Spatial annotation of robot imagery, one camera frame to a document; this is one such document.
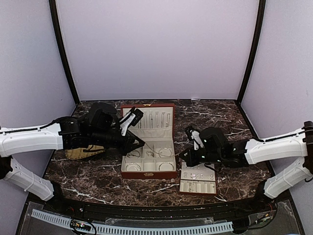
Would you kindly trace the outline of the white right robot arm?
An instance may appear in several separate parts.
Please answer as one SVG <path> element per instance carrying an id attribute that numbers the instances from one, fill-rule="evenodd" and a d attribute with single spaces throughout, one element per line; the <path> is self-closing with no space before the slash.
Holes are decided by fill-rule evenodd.
<path id="1" fill-rule="evenodd" d="M 189 167 L 208 163 L 240 168 L 261 162 L 294 159 L 289 166 L 258 185 L 249 205 L 253 212 L 261 212 L 268 205 L 268 200 L 278 197 L 301 181 L 313 179 L 312 121 L 306 121 L 303 127 L 286 134 L 235 142 L 229 142 L 221 128 L 217 127 L 198 131 L 188 126 L 185 132 L 193 146 L 182 151 L 179 157 Z"/>

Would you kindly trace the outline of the brown jewelry display tray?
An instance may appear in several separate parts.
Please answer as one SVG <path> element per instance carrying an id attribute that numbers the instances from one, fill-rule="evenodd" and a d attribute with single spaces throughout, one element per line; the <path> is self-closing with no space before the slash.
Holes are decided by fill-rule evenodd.
<path id="1" fill-rule="evenodd" d="M 213 164 L 199 164 L 188 167 L 185 161 L 181 162 L 179 192 L 182 194 L 209 194 L 216 195 L 217 184 Z"/>

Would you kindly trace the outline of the red wooden jewelry box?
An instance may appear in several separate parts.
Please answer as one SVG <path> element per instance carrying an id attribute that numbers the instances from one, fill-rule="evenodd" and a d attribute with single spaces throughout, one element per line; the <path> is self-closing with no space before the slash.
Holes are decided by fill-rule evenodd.
<path id="1" fill-rule="evenodd" d="M 136 104 L 121 106 L 125 115 L 132 107 L 143 112 L 143 117 L 129 131 L 145 144 L 123 156 L 121 175 L 124 179 L 174 179 L 177 177 L 174 150 L 173 103 Z"/>

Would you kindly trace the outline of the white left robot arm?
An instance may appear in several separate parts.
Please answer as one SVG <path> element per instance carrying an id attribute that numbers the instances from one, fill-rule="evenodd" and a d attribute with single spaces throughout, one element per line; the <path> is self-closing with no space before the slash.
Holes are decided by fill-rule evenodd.
<path id="1" fill-rule="evenodd" d="M 73 150 L 101 146 L 115 148 L 122 155 L 145 144 L 128 130 L 127 126 L 91 125 L 79 118 L 62 118 L 43 126 L 1 128 L 0 130 L 0 177 L 41 200 L 49 202 L 58 213 L 66 213 L 69 203 L 63 198 L 61 187 L 37 175 L 30 164 L 43 166 L 54 150 Z"/>

